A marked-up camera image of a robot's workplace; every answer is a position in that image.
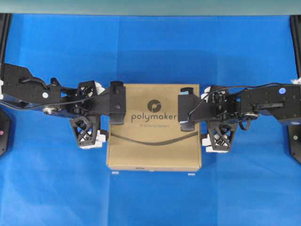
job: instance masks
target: wire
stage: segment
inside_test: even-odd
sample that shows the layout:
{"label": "wire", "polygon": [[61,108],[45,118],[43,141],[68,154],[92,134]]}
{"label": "wire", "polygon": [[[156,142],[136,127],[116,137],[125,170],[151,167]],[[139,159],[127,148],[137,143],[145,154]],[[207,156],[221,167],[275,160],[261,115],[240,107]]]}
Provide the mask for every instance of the wire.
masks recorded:
{"label": "wire", "polygon": [[86,97],[84,99],[81,100],[74,100],[74,101],[68,101],[68,102],[61,102],[61,103],[50,103],[50,104],[42,104],[42,105],[36,105],[36,106],[32,106],[32,107],[16,107],[13,105],[9,105],[7,103],[5,103],[4,101],[0,101],[0,105],[4,105],[10,109],[14,109],[14,110],[32,110],[32,109],[36,109],[36,108],[40,108],[40,107],[45,107],[45,106],[53,106],[53,105],[70,105],[70,104],[76,104],[82,101],[86,101],[86,100],[90,100],[96,97],[100,97],[100,96],[104,96],[106,94],[109,94],[109,92],[106,93],[101,93],[97,96],[93,96],[93,97]]}
{"label": "wire", "polygon": [[235,88],[249,88],[249,89],[256,89],[256,88],[262,88],[262,87],[266,87],[266,86],[300,86],[298,84],[286,84],[286,83],[278,83],[278,82],[272,82],[272,83],[267,83],[267,84],[264,84],[264,85],[260,85],[260,86],[246,86],[246,85],[241,85],[241,86],[226,86],[226,87],[223,87],[223,88],[219,88],[219,89],[216,89],[214,91],[211,91],[209,92],[204,98],[202,98],[197,104],[196,106],[188,113],[188,116],[191,116],[191,114],[193,114],[196,109],[201,105],[201,103],[208,97],[210,96],[211,94],[213,93],[216,93],[218,91],[222,91],[222,90],[225,90],[225,89],[235,89]]}
{"label": "wire", "polygon": [[248,119],[248,123],[247,123],[246,127],[244,127],[242,121],[239,122],[239,127],[244,131],[247,131],[248,129],[250,129],[250,126],[251,126],[251,118]]}
{"label": "wire", "polygon": [[138,143],[138,144],[142,144],[142,145],[150,145],[150,146],[169,145],[169,144],[172,144],[172,143],[175,143],[175,142],[178,142],[178,141],[190,138],[190,137],[194,137],[194,136],[197,136],[197,135],[198,135],[198,132],[194,132],[194,133],[190,133],[190,134],[187,134],[185,136],[177,137],[177,138],[174,138],[174,139],[171,139],[171,140],[160,141],[160,142],[144,142],[144,141],[138,141],[138,140],[133,140],[133,139],[130,139],[130,138],[127,138],[127,137],[123,137],[123,136],[120,136],[120,135],[115,134],[115,133],[111,133],[111,136],[113,136],[113,137],[118,137],[118,138],[126,140],[128,142]]}

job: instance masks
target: white screw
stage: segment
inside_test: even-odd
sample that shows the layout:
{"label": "white screw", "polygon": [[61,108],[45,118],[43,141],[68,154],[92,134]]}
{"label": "white screw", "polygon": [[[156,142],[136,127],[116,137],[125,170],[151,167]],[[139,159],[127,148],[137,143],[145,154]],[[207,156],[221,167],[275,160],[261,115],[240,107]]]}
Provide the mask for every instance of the white screw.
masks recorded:
{"label": "white screw", "polygon": [[48,93],[47,92],[44,92],[44,93],[42,93],[42,97],[44,97],[44,98],[48,98]]}

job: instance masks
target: brown cardboard box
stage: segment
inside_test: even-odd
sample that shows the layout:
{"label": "brown cardboard box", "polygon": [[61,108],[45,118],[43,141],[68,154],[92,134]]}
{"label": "brown cardboard box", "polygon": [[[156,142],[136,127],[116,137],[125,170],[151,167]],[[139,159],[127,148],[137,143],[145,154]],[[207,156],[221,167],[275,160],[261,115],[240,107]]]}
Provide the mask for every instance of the brown cardboard box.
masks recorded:
{"label": "brown cardboard box", "polygon": [[[110,125],[109,168],[197,171],[201,167],[199,123],[195,131],[182,132],[177,115],[180,89],[193,87],[199,95],[199,85],[125,84],[125,87],[127,113],[124,124]],[[190,137],[177,142],[173,140],[183,136]]]}

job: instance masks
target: blue cloth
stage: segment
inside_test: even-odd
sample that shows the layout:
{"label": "blue cloth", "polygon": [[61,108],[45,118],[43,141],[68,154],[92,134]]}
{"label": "blue cloth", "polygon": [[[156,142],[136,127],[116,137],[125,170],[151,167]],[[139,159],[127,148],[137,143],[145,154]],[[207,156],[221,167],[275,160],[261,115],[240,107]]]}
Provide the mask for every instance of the blue cloth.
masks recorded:
{"label": "blue cloth", "polygon": [[[67,87],[122,80],[204,89],[297,77],[288,16],[14,15],[6,62]],[[272,117],[239,130],[228,154],[203,149],[203,167],[189,177],[112,175],[106,145],[77,148],[67,119],[7,112],[13,128],[0,159],[0,225],[300,224],[301,165],[289,155],[286,128]]]}

